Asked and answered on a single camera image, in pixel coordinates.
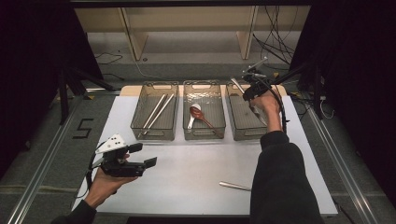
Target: spoon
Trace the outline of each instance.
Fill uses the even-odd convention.
[[[213,125],[211,123],[209,123],[209,121],[207,121],[204,117],[204,113],[201,111],[201,109],[195,107],[195,106],[190,106],[190,113],[191,115],[195,118],[195,119],[200,119],[203,122],[205,122],[207,124],[207,126],[209,126],[209,128],[213,129],[213,132],[215,132],[215,134],[219,137],[219,138],[223,138],[224,134],[219,132],[218,130],[215,129],[215,127],[213,127]]]
[[[192,106],[197,107],[198,109],[201,110],[201,106],[198,104],[193,104]],[[192,128],[192,123],[194,122],[195,117],[190,113],[190,123],[189,126],[187,126],[187,129],[191,129]]]

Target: wooden desk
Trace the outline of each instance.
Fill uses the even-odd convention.
[[[118,96],[109,113],[99,143],[119,133],[128,145],[136,142],[130,124],[137,96]],[[318,169],[303,127],[288,96],[283,96],[290,141],[303,152],[306,175],[318,199],[320,213],[335,216],[337,210]],[[179,100],[178,114],[183,101]],[[98,207],[99,213],[125,216],[201,217],[249,215],[250,192],[227,189],[220,181],[250,187],[261,152],[258,140],[234,141],[225,100],[225,137],[221,140],[186,141],[177,117],[176,138],[172,142],[144,143],[143,150],[131,155],[130,161],[158,157],[157,165],[147,169],[144,176],[123,186]],[[80,193],[86,190],[85,180]]]

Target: brown spoon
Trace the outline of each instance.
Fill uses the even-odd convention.
[[[209,121],[207,121],[204,117],[204,113],[197,107],[195,106],[190,106],[190,113],[191,115],[195,118],[195,119],[200,119],[203,122],[205,122],[207,124],[207,126],[209,126],[209,128],[213,129],[213,132],[215,132],[215,134],[219,137],[219,138],[223,138],[224,134],[219,132],[218,130],[216,130],[215,127],[213,127],[213,125],[211,123],[209,123]]]

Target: gray carpet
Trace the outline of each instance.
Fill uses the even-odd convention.
[[[219,79],[222,83],[227,82],[229,77],[241,77],[241,71],[246,68],[246,64],[144,64],[140,66],[141,71],[150,76],[178,81]],[[143,77],[133,64],[101,65],[101,69],[104,74],[111,73],[125,79],[120,80],[117,77],[105,75],[106,82],[115,87],[141,84],[146,80],[159,80],[154,77]],[[276,71],[270,68],[263,69],[265,73],[270,74]],[[294,77],[288,80],[290,84],[285,85],[287,91],[296,91],[296,83],[293,81],[297,79],[298,77]],[[84,81],[84,84],[87,88],[96,87],[89,81]],[[110,92],[108,94],[92,93],[91,95],[94,95],[92,100],[84,100],[78,107],[55,160],[43,180],[42,188],[35,196],[23,223],[49,223],[55,217],[70,212],[75,192],[85,175],[89,159],[95,150],[115,98],[115,95],[110,94]],[[298,113],[304,113],[304,107],[300,103],[296,102],[295,107]],[[340,175],[337,173],[312,119],[308,114],[301,115],[301,117],[305,134],[331,195],[353,218],[355,223],[362,223],[361,217],[348,196]],[[85,131],[78,130],[78,125],[82,119],[91,119],[84,121],[83,127],[92,130],[87,138],[76,138],[86,134]],[[54,104],[31,140],[31,149],[20,153],[0,181],[0,223],[7,222],[12,209],[23,193],[24,186],[30,182],[38,164],[41,162],[41,158],[50,145],[52,137],[58,130],[59,121],[60,103],[54,100]],[[355,148],[341,122],[336,116],[333,119],[325,119],[324,122],[331,132],[334,142],[342,152],[343,158],[347,161],[352,174],[373,207],[379,223],[396,223],[395,209],[371,176],[363,160],[355,153]],[[94,223],[126,223],[127,219],[128,217],[99,215]],[[350,223],[347,216],[341,212],[337,217],[325,218],[325,222],[329,224]]]

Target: knife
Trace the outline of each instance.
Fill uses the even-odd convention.
[[[242,88],[242,86],[238,83],[238,81],[236,81],[236,79],[234,77],[231,77],[231,81],[233,82],[233,84],[235,84],[235,86],[242,92],[245,93],[245,90]],[[250,108],[251,112],[253,112],[253,114],[260,120],[261,123],[263,123],[265,126],[267,126],[267,122],[265,121],[265,119],[262,117],[262,115],[260,114],[259,110],[257,110],[256,106],[251,106],[250,104],[248,104],[248,107]]]

